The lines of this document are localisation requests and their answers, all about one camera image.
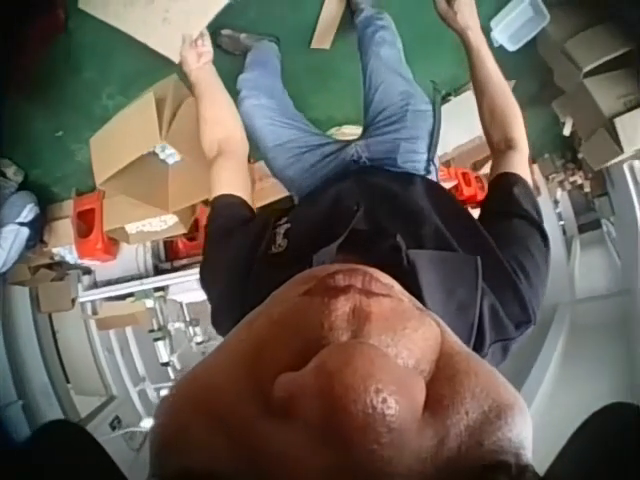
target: man's lip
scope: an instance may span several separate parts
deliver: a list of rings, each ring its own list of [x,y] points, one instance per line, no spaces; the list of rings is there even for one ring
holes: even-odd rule
[[[395,290],[372,272],[362,267],[336,270],[317,279],[302,292],[305,297],[337,298],[358,294],[366,298],[392,297]]]

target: black t-shirt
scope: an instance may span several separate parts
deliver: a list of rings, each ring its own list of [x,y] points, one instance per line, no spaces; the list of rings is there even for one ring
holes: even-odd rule
[[[512,173],[490,182],[478,220],[438,183],[375,168],[275,216],[222,195],[200,272],[213,326],[227,334],[284,282],[336,255],[394,277],[498,365],[535,323],[549,241],[531,187]]]

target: man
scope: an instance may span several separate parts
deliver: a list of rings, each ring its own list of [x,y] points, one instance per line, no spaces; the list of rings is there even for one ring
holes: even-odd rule
[[[214,189],[202,286],[225,341],[160,405],[160,478],[537,478],[526,405],[495,370],[535,323],[549,245],[521,111],[473,0],[436,0],[460,38],[493,155],[476,221],[432,180],[433,108],[383,12],[351,1],[365,124],[333,140],[295,110],[273,39],[246,54],[239,114],[208,35],[183,67]],[[256,213],[243,122],[297,204]]]

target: blue jeans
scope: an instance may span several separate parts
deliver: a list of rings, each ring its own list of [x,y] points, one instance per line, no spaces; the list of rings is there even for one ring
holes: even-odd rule
[[[360,10],[354,20],[364,79],[359,139],[335,140],[296,110],[282,83],[275,43],[256,44],[238,78],[238,109],[248,135],[271,173],[298,199],[366,166],[437,177],[433,104],[413,78],[393,21],[373,8]]]

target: man's nose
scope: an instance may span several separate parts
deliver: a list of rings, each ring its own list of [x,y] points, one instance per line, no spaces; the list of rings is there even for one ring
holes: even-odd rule
[[[280,375],[273,390],[290,420],[355,441],[417,429],[425,397],[417,371],[360,340],[329,345],[302,370]]]

